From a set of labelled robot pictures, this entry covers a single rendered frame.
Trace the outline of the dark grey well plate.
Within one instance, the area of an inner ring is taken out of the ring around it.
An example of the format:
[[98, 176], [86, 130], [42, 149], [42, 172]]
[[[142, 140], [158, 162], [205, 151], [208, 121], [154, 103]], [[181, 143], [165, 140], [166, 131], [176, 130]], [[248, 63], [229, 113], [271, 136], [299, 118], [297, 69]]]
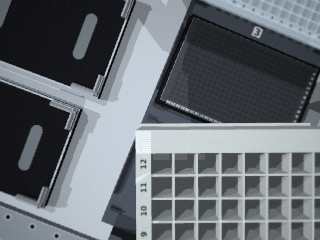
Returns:
[[299, 123], [319, 74], [192, 14], [154, 102], [203, 123]]

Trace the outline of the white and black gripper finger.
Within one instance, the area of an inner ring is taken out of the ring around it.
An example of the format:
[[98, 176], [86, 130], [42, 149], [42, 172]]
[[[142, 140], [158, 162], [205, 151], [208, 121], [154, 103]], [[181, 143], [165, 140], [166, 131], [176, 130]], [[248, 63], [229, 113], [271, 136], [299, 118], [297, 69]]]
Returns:
[[122, 240], [136, 240], [135, 234], [123, 234]]

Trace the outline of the white deep-well block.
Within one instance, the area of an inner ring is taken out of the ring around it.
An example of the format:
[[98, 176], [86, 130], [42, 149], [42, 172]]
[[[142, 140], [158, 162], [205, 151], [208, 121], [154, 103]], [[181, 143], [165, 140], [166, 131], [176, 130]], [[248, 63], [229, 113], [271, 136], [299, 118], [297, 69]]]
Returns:
[[136, 240], [320, 240], [315, 175], [311, 123], [138, 124]]

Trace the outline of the clear well plate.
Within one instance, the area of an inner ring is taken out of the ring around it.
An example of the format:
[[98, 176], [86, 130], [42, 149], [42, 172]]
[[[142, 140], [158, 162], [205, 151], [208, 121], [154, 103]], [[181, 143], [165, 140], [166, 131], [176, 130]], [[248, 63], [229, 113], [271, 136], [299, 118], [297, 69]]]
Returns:
[[203, 1], [320, 50], [320, 0]]

